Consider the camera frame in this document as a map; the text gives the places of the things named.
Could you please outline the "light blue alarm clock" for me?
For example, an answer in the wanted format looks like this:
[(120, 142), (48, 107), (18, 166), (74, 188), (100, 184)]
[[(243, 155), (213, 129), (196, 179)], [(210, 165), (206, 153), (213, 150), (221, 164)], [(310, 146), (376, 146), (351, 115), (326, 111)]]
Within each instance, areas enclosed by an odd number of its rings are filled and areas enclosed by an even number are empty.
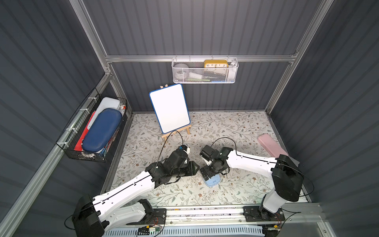
[(221, 178), (218, 174), (212, 176), (208, 180), (205, 180), (204, 183), (207, 187), (212, 188), (218, 185), (221, 182)]

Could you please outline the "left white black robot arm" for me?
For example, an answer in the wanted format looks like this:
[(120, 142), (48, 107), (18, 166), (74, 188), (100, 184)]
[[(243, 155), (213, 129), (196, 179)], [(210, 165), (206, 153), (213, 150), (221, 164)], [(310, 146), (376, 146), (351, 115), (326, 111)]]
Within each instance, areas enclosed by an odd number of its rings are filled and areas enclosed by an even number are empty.
[(194, 176), (199, 165), (190, 161), (186, 146), (179, 147), (163, 161), (150, 164), (143, 172), (125, 184), (102, 195), (82, 196), (72, 215), (74, 230), (78, 237), (101, 237), (113, 228), (124, 224), (137, 223), (153, 217), (153, 208), (147, 200), (140, 200), (135, 206), (123, 206), (134, 198), (166, 184), (171, 178)]

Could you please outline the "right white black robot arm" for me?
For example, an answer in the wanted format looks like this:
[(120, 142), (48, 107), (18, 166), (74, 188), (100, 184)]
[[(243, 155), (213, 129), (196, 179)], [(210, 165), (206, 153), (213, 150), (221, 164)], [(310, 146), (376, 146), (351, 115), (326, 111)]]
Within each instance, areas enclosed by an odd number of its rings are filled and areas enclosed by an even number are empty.
[(219, 174), (226, 175), (230, 169), (242, 169), (267, 178), (271, 178), (274, 188), (264, 196), (258, 212), (268, 219), (280, 211), (288, 201), (297, 202), (305, 176), (286, 155), (277, 158), (265, 158), (238, 152), (229, 147), (216, 150), (206, 145), (199, 154), (206, 161), (200, 169), (205, 181)]

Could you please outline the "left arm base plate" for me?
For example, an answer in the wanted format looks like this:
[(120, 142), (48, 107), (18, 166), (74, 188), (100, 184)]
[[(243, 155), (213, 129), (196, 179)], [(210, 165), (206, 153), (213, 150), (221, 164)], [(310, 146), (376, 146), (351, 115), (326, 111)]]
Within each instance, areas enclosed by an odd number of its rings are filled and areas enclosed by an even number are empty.
[(127, 226), (132, 225), (163, 225), (166, 222), (167, 209), (166, 208), (155, 208), (153, 212), (146, 214), (141, 221), (128, 223)]

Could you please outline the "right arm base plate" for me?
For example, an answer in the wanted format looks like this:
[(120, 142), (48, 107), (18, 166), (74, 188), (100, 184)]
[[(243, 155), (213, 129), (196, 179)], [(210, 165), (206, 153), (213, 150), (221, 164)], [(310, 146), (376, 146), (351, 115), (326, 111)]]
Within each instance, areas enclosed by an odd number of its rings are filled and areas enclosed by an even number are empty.
[(257, 205), (249, 205), (243, 207), (242, 214), (247, 222), (275, 221), (276, 223), (282, 223), (285, 220), (282, 208), (279, 208), (275, 213), (271, 213), (263, 207), (261, 208)]

